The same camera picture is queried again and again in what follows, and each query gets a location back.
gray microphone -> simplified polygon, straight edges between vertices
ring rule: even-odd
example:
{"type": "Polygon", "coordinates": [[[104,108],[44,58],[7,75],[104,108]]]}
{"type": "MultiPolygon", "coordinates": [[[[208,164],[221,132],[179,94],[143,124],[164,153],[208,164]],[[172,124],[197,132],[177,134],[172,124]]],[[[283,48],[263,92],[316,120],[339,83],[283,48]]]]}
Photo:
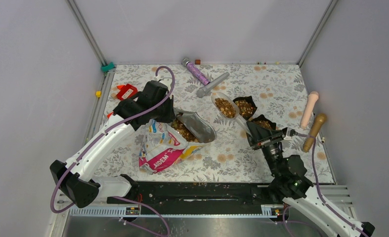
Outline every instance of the gray microphone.
{"type": "Polygon", "coordinates": [[[196,92],[197,97],[202,98],[207,93],[209,93],[215,86],[217,86],[219,83],[221,83],[223,80],[229,77],[229,73],[224,73],[220,75],[215,80],[211,81],[209,84],[200,87],[199,90],[196,92]]]}

floral pattern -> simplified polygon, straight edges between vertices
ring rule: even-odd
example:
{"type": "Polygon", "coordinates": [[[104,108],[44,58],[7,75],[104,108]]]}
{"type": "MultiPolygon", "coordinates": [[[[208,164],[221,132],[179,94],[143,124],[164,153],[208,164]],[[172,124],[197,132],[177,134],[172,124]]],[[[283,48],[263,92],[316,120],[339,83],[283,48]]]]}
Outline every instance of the floral pattern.
{"type": "MultiPolygon", "coordinates": [[[[119,91],[116,86],[130,83],[142,87],[155,76],[160,65],[118,65],[104,114],[112,112],[119,100],[114,96],[119,91]]],[[[141,127],[135,134],[119,145],[96,171],[97,176],[127,174],[138,181],[195,181],[195,182],[265,182],[273,179],[261,151],[253,151],[248,145],[245,132],[232,120],[220,115],[214,107],[210,95],[222,92],[229,98],[253,97],[258,109],[254,118],[264,114],[277,123],[279,128],[290,127],[300,133],[308,133],[300,128],[300,122],[307,102],[307,93],[300,69],[297,65],[200,65],[199,69],[213,80],[225,72],[228,79],[216,86],[203,98],[196,91],[203,86],[182,65],[167,65],[175,74],[174,106],[194,111],[207,120],[216,130],[217,138],[211,144],[189,157],[157,173],[147,174],[138,167],[138,155],[145,132],[141,127]]],[[[171,77],[166,70],[159,75],[171,77]]],[[[304,139],[294,137],[283,144],[284,157],[298,154],[307,168],[306,176],[315,181],[311,153],[301,151],[304,139]]],[[[333,183],[320,137],[317,138],[315,163],[321,183],[333,183]]]]}

clear plastic scoop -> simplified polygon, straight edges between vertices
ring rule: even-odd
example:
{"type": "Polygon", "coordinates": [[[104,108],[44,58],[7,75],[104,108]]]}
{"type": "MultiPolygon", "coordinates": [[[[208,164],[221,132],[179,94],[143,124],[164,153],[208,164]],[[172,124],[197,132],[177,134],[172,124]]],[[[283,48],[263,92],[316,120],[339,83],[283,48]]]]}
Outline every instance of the clear plastic scoop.
{"type": "Polygon", "coordinates": [[[242,129],[245,130],[245,132],[247,132],[248,134],[251,135],[251,132],[250,130],[248,129],[248,126],[247,126],[247,121],[241,116],[239,115],[239,108],[237,105],[235,105],[235,103],[229,98],[227,97],[225,94],[223,93],[220,93],[220,92],[214,92],[212,93],[212,102],[213,104],[216,106],[217,110],[219,111],[220,114],[222,114],[225,118],[227,119],[234,119],[240,126],[242,129]],[[235,109],[235,117],[233,118],[228,118],[226,115],[224,115],[220,110],[219,108],[217,107],[216,105],[216,101],[215,99],[217,98],[222,98],[222,99],[225,99],[227,100],[235,109]]]}

red object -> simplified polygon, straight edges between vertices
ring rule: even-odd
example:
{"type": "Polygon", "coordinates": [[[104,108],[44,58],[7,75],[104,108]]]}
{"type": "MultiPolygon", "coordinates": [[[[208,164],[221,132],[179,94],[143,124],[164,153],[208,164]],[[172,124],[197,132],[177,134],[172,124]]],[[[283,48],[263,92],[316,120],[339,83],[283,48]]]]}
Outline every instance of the red object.
{"type": "Polygon", "coordinates": [[[126,84],[125,86],[122,86],[120,89],[120,92],[117,93],[117,98],[119,100],[124,100],[126,98],[132,97],[137,93],[136,87],[126,84]]]}

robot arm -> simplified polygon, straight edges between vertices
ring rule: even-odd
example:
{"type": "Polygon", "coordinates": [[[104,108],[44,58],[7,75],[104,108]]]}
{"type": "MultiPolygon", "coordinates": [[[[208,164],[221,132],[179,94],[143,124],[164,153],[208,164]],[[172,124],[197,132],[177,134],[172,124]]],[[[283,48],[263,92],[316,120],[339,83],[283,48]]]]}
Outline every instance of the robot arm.
{"type": "Polygon", "coordinates": [[[269,195],[274,201],[283,201],[300,211],[318,225],[330,237],[369,237],[375,227],[362,223],[345,214],[319,191],[305,177],[307,172],[301,157],[292,155],[283,158],[282,141],[289,140],[297,133],[289,128],[282,130],[265,129],[248,121],[251,131],[250,146],[261,149],[270,167],[273,181],[269,185],[269,195]]]}
{"type": "Polygon", "coordinates": [[[149,81],[142,92],[121,101],[106,125],[74,156],[65,163],[58,160],[52,163],[50,171],[55,183],[64,176],[59,188],[77,207],[85,207],[96,198],[124,197],[129,192],[132,180],[127,176],[93,177],[94,172],[119,142],[150,119],[166,123],[175,120],[173,99],[167,98],[155,108],[167,95],[168,82],[149,81]]]}

